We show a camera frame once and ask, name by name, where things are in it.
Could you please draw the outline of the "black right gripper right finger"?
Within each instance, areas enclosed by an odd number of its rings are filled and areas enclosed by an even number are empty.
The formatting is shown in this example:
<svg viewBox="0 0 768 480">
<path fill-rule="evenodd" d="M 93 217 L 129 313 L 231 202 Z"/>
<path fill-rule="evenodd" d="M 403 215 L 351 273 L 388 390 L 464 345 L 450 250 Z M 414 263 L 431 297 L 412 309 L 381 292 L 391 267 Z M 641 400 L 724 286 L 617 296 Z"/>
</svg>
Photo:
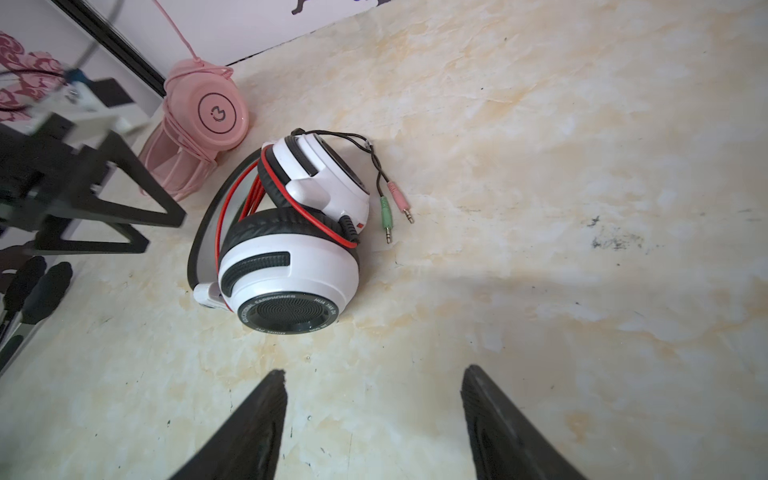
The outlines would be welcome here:
<svg viewBox="0 0 768 480">
<path fill-rule="evenodd" d="M 460 394 L 479 479 L 585 479 L 480 366 L 465 370 Z"/>
</svg>

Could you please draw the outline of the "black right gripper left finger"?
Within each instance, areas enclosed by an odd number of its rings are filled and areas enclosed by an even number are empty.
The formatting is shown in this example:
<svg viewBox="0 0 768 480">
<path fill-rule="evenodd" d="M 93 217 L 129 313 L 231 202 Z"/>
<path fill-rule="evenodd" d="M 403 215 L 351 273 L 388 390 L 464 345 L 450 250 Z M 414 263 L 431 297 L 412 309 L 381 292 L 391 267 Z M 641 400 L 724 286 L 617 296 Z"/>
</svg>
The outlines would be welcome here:
<svg viewBox="0 0 768 480">
<path fill-rule="evenodd" d="M 273 479 L 288 404 L 285 372 L 273 370 L 174 479 Z"/>
</svg>

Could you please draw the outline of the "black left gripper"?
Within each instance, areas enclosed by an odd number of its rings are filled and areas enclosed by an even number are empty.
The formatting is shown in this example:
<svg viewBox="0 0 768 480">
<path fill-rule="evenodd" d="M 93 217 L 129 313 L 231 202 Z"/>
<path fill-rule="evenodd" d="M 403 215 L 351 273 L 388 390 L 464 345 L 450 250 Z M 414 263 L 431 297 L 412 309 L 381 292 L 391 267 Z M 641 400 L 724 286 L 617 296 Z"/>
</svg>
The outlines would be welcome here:
<svg viewBox="0 0 768 480">
<path fill-rule="evenodd" d="M 51 114 L 31 133 L 1 127 L 1 229 L 34 232 L 39 255 L 141 254 L 130 224 L 180 227 L 184 209 L 101 120 Z M 71 224 L 104 222 L 123 241 L 66 237 Z"/>
</svg>

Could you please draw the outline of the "white black headphones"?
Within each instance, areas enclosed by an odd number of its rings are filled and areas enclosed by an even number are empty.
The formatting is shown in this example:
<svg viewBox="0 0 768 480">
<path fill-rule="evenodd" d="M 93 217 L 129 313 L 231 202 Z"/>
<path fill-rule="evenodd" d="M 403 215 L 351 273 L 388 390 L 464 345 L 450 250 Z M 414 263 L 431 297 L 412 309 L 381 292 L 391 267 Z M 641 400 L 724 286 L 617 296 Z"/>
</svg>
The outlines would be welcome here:
<svg viewBox="0 0 768 480">
<path fill-rule="evenodd" d="M 370 193 L 329 135 L 296 129 L 224 181 L 188 258 L 198 304 L 278 335 L 323 329 L 348 306 L 360 282 Z"/>
</svg>

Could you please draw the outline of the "metal tongs black tips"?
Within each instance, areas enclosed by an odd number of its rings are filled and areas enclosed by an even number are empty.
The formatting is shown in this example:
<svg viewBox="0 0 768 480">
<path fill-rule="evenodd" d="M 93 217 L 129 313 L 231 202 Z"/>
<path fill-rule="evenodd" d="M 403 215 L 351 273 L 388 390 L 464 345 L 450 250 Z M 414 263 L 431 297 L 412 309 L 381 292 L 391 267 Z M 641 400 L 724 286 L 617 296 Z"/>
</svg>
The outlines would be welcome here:
<svg viewBox="0 0 768 480">
<path fill-rule="evenodd" d="M 20 321 L 1 350 L 1 373 L 29 344 L 39 330 L 39 325 L 48 319 L 62 303 L 73 278 L 72 265 L 60 262 L 49 268 L 25 298 L 20 310 Z"/>
</svg>

